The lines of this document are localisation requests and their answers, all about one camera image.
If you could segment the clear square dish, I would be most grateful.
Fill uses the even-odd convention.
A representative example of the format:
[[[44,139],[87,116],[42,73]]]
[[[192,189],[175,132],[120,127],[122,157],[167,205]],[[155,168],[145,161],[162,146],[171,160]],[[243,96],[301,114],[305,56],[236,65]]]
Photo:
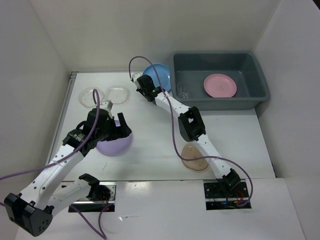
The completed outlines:
[[[99,94],[99,102],[100,103],[105,98],[104,92],[98,87],[94,86],[94,87],[88,87],[88,88],[84,89],[79,94],[78,101],[86,108],[94,108],[96,106],[94,98],[93,98],[94,89],[96,89]]]
[[[113,105],[123,105],[129,100],[130,90],[126,86],[112,85],[105,91],[105,100]]]

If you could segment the clear glass cup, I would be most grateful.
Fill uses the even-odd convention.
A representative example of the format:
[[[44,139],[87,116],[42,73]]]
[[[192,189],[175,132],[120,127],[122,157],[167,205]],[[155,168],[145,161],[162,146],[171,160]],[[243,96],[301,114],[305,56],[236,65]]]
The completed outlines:
[[[176,86],[177,96],[181,99],[189,99],[191,96],[190,86],[187,82],[179,82]]]

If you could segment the aluminium table edge rail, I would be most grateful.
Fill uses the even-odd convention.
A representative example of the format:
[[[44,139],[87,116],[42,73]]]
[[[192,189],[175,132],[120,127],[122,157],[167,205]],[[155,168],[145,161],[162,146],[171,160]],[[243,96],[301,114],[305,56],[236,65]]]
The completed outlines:
[[[69,105],[69,102],[70,102],[70,98],[71,98],[71,95],[72,95],[72,91],[73,91],[73,87],[74,87],[77,75],[78,75],[78,71],[72,71],[70,73],[69,80],[68,80],[68,85],[67,85],[67,89],[66,89],[66,93],[64,95],[61,111],[60,111],[60,114],[59,114],[59,117],[58,117],[58,122],[57,122],[57,125],[56,125],[56,129],[55,129],[55,132],[54,132],[54,135],[53,135],[52,142],[51,142],[51,148],[52,149],[54,148],[56,141],[59,140],[59,135],[60,135],[60,132],[62,130],[62,126],[63,126],[63,123],[64,123],[64,119],[65,119],[65,116],[66,116],[66,112],[67,112],[67,109],[68,109],[68,105]]]

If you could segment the brown translucent square dish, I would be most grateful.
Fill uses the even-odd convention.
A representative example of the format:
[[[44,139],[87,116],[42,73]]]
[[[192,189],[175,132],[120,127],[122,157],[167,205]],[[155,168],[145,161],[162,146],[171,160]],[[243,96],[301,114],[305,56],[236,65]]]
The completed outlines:
[[[203,172],[209,166],[208,162],[204,158],[194,160],[196,158],[202,157],[203,155],[196,148],[196,146],[191,143],[188,143],[183,147],[180,155],[182,157],[181,162],[183,163],[183,165],[193,171]]]

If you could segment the grey plastic bin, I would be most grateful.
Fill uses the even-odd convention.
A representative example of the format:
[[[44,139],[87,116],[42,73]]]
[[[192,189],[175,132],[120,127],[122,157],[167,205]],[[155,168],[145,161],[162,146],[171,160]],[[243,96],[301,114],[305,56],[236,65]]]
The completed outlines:
[[[250,51],[180,51],[170,56],[171,92],[201,111],[250,110],[270,99],[258,59]]]

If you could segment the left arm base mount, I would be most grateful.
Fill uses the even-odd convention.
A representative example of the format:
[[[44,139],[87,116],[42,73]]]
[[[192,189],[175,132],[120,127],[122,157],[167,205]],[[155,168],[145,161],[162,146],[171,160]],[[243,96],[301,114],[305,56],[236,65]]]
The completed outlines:
[[[93,200],[84,197],[75,201],[72,205],[81,213],[99,213],[107,206],[107,204],[109,204],[105,212],[114,212],[117,183],[102,181],[100,183],[100,188],[101,191]]]

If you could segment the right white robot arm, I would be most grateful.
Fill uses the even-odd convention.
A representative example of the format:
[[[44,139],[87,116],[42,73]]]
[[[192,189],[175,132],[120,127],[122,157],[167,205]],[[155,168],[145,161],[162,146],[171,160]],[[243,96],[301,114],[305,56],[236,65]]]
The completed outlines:
[[[237,191],[241,178],[227,161],[220,157],[211,143],[198,108],[184,105],[168,92],[162,91],[161,87],[155,87],[149,75],[141,75],[131,81],[136,85],[136,91],[148,102],[168,111],[172,122],[177,120],[181,137],[193,144],[211,167],[219,182],[220,193],[225,197],[232,196]]]

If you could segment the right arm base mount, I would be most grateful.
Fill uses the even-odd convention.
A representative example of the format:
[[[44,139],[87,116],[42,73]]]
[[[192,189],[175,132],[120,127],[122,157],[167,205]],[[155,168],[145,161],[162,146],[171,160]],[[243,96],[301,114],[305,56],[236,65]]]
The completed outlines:
[[[250,202],[244,206],[239,206],[249,198],[249,192],[245,181],[241,181],[227,198],[217,181],[204,181],[203,189],[207,211],[252,208]]]

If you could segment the purple plate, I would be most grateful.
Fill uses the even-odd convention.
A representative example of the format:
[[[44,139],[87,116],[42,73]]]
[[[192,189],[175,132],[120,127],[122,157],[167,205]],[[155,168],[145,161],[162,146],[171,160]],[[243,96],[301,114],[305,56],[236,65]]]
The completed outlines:
[[[132,143],[133,134],[124,138],[118,138],[112,141],[100,141],[97,143],[96,149],[105,156],[114,157],[125,152]]]

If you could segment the blue plate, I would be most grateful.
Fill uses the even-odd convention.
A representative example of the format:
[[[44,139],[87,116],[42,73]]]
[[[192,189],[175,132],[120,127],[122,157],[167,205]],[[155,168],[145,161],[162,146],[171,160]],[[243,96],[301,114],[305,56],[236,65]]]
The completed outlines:
[[[160,78],[160,83],[162,85],[162,88],[169,93],[172,89],[169,67],[161,63],[155,63],[154,67]],[[154,71],[154,68],[151,65],[145,68],[142,74],[150,76],[152,78],[152,81],[155,87],[160,86],[156,72]]]

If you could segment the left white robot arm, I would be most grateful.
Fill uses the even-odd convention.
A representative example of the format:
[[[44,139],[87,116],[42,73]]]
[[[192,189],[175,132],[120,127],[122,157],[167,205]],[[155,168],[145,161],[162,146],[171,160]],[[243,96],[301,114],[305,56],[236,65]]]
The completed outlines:
[[[67,186],[61,183],[69,172],[99,142],[129,137],[132,133],[123,113],[118,119],[104,109],[92,109],[85,121],[70,131],[57,154],[20,193],[4,199],[9,219],[34,237],[45,232],[53,217],[73,202],[87,198],[107,200],[110,192],[94,176],[84,173]]]

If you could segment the pink plate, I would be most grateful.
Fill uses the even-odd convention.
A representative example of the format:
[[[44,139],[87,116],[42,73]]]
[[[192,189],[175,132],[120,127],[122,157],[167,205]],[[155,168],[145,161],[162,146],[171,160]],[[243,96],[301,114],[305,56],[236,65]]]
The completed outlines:
[[[232,98],[237,93],[235,81],[221,73],[207,76],[203,82],[205,92],[213,98]]]

